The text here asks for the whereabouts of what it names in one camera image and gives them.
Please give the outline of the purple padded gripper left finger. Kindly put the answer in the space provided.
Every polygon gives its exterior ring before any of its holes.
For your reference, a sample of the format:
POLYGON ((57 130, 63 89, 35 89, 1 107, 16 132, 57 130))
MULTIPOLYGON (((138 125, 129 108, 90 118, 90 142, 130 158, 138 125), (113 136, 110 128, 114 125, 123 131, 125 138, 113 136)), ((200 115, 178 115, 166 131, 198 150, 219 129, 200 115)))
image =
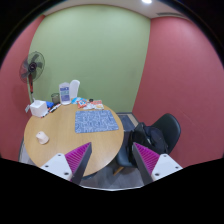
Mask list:
POLYGON ((42 165, 41 168, 79 185, 91 153, 92 144, 86 143, 76 149, 73 149, 67 154, 57 153, 49 161, 42 165))

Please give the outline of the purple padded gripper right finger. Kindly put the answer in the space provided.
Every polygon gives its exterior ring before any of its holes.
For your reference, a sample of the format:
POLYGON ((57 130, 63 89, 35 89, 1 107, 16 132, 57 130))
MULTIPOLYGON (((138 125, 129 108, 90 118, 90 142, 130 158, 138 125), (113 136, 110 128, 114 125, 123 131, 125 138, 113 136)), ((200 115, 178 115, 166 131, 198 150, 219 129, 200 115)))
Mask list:
POLYGON ((133 143, 132 152, 145 185, 182 169, 168 154, 159 155, 138 143, 133 143))

